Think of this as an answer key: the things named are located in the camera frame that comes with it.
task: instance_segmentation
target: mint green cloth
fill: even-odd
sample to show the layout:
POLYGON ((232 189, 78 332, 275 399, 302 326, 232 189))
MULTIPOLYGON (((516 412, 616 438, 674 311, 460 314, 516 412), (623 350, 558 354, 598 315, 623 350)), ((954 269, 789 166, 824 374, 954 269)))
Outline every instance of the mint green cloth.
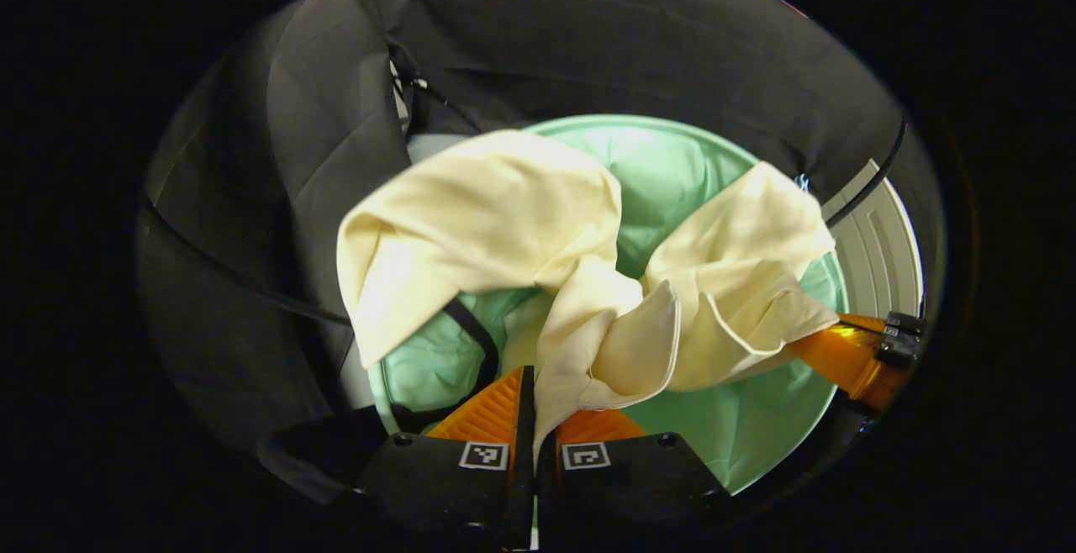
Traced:
MULTIPOLYGON (((711 132, 656 117, 562 117, 526 129, 599 159, 618 179, 623 205, 617 269, 640 278, 653 251, 699 205, 759 160, 711 132)), ((847 311, 834 255, 816 260, 804 290, 847 311)), ((507 289, 461 295, 500 349, 505 316, 537 293, 507 289)), ((473 387, 482 351, 449 316, 439 314, 369 370, 390 430, 388 403, 415 411, 456 402, 473 387)), ((719 481, 736 494, 788 456, 818 423, 836 387, 801 363, 730 385, 663 392, 624 412, 647 433, 677 431, 719 481)))

